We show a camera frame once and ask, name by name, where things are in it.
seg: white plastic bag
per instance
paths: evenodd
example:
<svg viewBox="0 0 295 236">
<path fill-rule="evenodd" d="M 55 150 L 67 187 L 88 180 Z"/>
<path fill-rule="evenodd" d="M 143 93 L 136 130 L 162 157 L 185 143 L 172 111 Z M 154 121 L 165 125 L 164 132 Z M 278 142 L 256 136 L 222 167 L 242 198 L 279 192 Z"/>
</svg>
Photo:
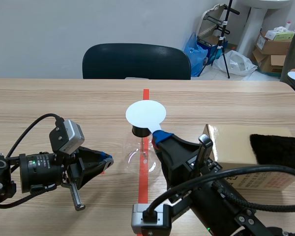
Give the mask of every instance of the white plastic bag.
<svg viewBox="0 0 295 236">
<path fill-rule="evenodd" d="M 231 74 L 242 76 L 250 75 L 258 68 L 251 62 L 250 59 L 236 51 L 229 51 L 228 53 L 226 53 L 225 59 L 228 71 Z M 226 72 L 223 56 L 221 56 L 218 60 L 214 61 L 213 67 L 215 69 L 220 69 L 221 71 Z"/>
</svg>

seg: blue plastic bag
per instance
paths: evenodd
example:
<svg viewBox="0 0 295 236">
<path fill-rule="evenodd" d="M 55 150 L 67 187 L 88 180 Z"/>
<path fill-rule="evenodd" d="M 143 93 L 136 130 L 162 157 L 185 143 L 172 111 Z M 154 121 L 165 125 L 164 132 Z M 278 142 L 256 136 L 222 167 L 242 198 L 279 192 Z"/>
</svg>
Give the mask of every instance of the blue plastic bag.
<svg viewBox="0 0 295 236">
<path fill-rule="evenodd" d="M 203 68 L 203 61 L 207 56 L 207 50 L 204 50 L 197 44 L 196 33 L 190 36 L 184 52 L 189 57 L 191 63 L 191 76 L 197 77 Z"/>
</svg>

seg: black sponge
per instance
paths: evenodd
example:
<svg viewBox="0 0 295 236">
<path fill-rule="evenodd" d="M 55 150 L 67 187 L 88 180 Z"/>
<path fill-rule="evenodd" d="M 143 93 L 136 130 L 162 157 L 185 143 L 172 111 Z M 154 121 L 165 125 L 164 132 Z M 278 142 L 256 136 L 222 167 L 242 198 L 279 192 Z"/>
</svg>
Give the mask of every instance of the black sponge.
<svg viewBox="0 0 295 236">
<path fill-rule="evenodd" d="M 252 134 L 250 144 L 259 164 L 295 169 L 295 138 Z"/>
</svg>

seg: robotic arm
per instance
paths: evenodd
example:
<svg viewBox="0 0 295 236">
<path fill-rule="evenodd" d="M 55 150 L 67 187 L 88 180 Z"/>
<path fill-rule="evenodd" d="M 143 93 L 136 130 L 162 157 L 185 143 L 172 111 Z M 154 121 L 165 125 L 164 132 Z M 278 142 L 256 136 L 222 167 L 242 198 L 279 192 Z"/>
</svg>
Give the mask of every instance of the robotic arm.
<svg viewBox="0 0 295 236">
<path fill-rule="evenodd" d="M 57 115 L 55 117 L 56 127 L 49 134 L 53 153 L 40 152 L 10 157 L 10 152 L 6 158 L 0 153 L 0 208 L 16 207 L 61 185 L 70 189 L 75 209 L 83 210 L 85 205 L 80 200 L 78 190 L 114 163 L 110 155 L 81 146 L 84 136 L 78 124 L 69 119 L 64 121 Z M 33 124 L 18 141 L 22 140 Z M 10 204 L 1 204 L 16 193 L 11 172 L 17 167 L 20 167 L 22 193 L 30 192 L 30 195 Z"/>
<path fill-rule="evenodd" d="M 158 130 L 153 133 L 154 150 L 162 164 L 168 189 L 175 189 L 198 176 L 212 177 L 222 167 L 209 158 L 213 142 L 207 135 L 199 137 L 200 144 L 180 139 Z M 169 236 L 172 223 L 191 209 L 207 230 L 215 236 L 230 236 L 239 227 L 245 230 L 237 236 L 295 236 L 280 228 L 265 227 L 255 216 L 255 210 L 230 201 L 224 193 L 244 198 L 223 178 L 198 184 L 195 188 L 171 195 L 174 206 L 152 204 L 133 206 L 131 226 L 135 234 Z"/>
</svg>

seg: blue tape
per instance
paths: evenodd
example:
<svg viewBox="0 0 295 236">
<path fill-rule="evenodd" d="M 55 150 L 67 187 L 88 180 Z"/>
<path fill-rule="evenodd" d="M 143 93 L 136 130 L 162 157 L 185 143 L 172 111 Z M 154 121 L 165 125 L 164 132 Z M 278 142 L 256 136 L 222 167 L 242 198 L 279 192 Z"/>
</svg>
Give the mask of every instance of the blue tape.
<svg viewBox="0 0 295 236">
<path fill-rule="evenodd" d="M 164 132 L 163 130 L 157 130 L 153 133 L 153 137 L 155 138 L 155 145 L 157 146 L 158 143 L 168 139 L 169 137 L 171 137 L 172 135 L 174 135 L 173 133 L 167 133 Z"/>
<path fill-rule="evenodd" d="M 113 157 L 110 156 L 110 155 L 107 155 L 106 153 L 104 153 L 103 151 L 101 151 L 101 153 L 100 153 L 100 160 L 103 161 L 103 160 L 105 160 L 107 158 L 113 158 Z"/>
</svg>

